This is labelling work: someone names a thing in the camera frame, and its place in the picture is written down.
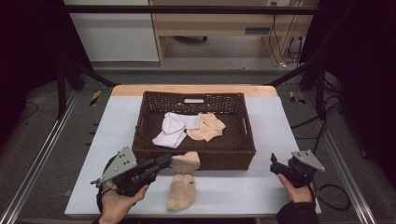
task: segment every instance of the white tabletop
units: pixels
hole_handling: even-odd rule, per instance
[[[71,217],[97,217],[97,188],[90,182],[102,175],[108,160],[124,146],[132,147],[141,96],[111,96],[78,181],[66,207]],[[277,96],[246,97],[247,112],[257,150],[247,171],[196,171],[195,202],[189,208],[166,211],[172,170],[162,170],[134,206],[131,217],[265,217],[276,214],[289,197],[270,172],[271,153],[287,164],[299,148]]]

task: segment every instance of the beige sock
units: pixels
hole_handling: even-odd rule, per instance
[[[222,135],[222,130],[225,128],[224,123],[217,119],[214,114],[200,114],[201,122],[200,129],[188,129],[187,135],[194,140],[210,141],[216,136]]]
[[[192,175],[175,174],[169,192],[167,211],[180,211],[190,207],[195,200],[195,186]]]
[[[191,174],[196,171],[201,162],[196,151],[172,157],[171,167],[176,173]]]

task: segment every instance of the wooden cabinet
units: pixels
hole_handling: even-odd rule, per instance
[[[269,0],[149,0],[149,3],[152,6],[265,7],[267,1]],[[316,6],[317,3],[318,0],[290,0],[288,7],[310,7]],[[161,64],[163,64],[168,36],[259,35],[262,36],[276,65],[281,54],[287,50],[291,37],[306,35],[312,16],[277,15],[275,19],[277,41],[272,30],[274,15],[152,14],[152,19]]]

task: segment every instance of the hand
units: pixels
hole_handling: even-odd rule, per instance
[[[282,174],[277,175],[282,185],[289,193],[289,197],[295,203],[312,203],[312,194],[308,186],[301,187],[299,189],[291,185],[289,180]]]
[[[99,223],[119,223],[123,218],[125,218],[132,206],[145,198],[148,188],[149,185],[146,185],[132,198],[119,195],[114,189],[105,193],[102,197],[103,213],[99,219]],[[103,185],[103,192],[106,192],[108,189],[109,187],[107,185]]]

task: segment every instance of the dark brown basket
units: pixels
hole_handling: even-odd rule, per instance
[[[194,103],[186,103],[186,99],[187,102],[192,99]],[[161,132],[167,112],[183,115],[215,113],[226,128],[222,136],[214,137],[209,142],[192,140],[186,136],[176,149],[158,147],[152,143],[152,139]],[[256,148],[244,94],[146,91],[132,148],[139,160],[158,158],[166,153],[183,155],[188,151],[197,151],[201,160],[200,170],[247,170]]]

